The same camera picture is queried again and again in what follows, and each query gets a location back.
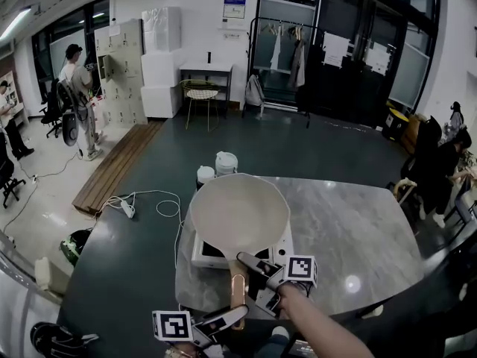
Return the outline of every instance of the man standing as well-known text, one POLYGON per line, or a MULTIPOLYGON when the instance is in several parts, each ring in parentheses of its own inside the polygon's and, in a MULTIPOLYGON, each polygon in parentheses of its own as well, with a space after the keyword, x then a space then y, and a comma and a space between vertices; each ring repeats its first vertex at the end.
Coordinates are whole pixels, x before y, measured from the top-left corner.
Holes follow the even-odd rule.
POLYGON ((27 148, 23 143, 22 136, 16 128, 15 119, 13 119, 12 109, 15 107, 13 104, 9 104, 4 94, 7 92, 8 82, 2 81, 0 83, 0 122, 1 126, 7 131, 8 139, 10 140, 10 146, 12 148, 13 156, 20 160, 22 157, 30 155, 35 150, 27 148))
POLYGON ((77 44, 71 44, 66 49, 66 65, 61 69, 60 81, 67 80, 74 93, 80 96, 78 106, 78 121, 86 137, 87 160, 95 159, 102 150, 96 148, 101 141, 101 132, 96 133, 95 113, 89 100, 89 89, 92 88, 91 74, 84 66, 76 65, 83 49, 77 44))

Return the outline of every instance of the wooden pan handle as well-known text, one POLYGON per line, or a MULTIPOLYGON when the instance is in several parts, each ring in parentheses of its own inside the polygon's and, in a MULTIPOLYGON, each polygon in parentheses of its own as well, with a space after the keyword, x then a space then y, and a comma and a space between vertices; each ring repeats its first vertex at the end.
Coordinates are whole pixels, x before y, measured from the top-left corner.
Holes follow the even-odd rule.
MULTIPOLYGON (((247 268, 237 260, 229 261, 232 286, 230 287, 230 308, 245 304, 245 286, 247 285, 247 268)), ((237 321, 233 330, 242 330, 245 327, 245 318, 237 321)))

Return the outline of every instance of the marble table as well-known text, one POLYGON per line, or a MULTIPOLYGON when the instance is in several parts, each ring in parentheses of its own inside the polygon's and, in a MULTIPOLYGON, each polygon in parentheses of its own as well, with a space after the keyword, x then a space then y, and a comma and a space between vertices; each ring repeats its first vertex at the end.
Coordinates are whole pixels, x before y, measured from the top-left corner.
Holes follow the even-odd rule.
MULTIPOLYGON (((291 210, 295 254, 314 255, 318 287, 310 298, 327 314, 384 301, 423 278, 411 227, 391 192, 326 180, 264 178, 291 210)), ((176 299, 212 312, 230 304, 229 271, 191 264, 195 231, 187 214, 176 270, 176 299)), ((250 307, 250 318, 269 318, 250 307)))

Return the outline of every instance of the black cap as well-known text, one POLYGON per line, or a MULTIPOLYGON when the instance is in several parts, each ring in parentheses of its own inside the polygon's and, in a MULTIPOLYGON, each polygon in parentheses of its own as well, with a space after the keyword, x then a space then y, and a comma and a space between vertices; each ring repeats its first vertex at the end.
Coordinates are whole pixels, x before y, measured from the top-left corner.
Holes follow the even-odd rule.
POLYGON ((66 59, 71 60, 73 56, 76 54, 78 51, 82 51, 83 48, 81 48, 78 44, 71 44, 66 48, 66 59))

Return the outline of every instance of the ceiling light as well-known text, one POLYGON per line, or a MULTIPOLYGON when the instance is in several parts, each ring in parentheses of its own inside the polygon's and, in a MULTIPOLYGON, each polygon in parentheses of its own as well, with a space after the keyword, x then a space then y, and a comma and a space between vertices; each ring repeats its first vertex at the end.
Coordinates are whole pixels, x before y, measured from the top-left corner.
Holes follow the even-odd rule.
POLYGON ((27 15, 28 12, 31 11, 31 8, 28 8, 28 9, 25 9, 25 10, 22 10, 22 12, 20 12, 16 17, 15 19, 13 19, 13 21, 10 23, 10 25, 8 25, 7 29, 5 29, 5 32, 3 32, 3 34, 0 36, 0 41, 4 40, 5 38, 8 37, 8 35, 10 34, 10 32, 22 21, 22 19, 27 15))

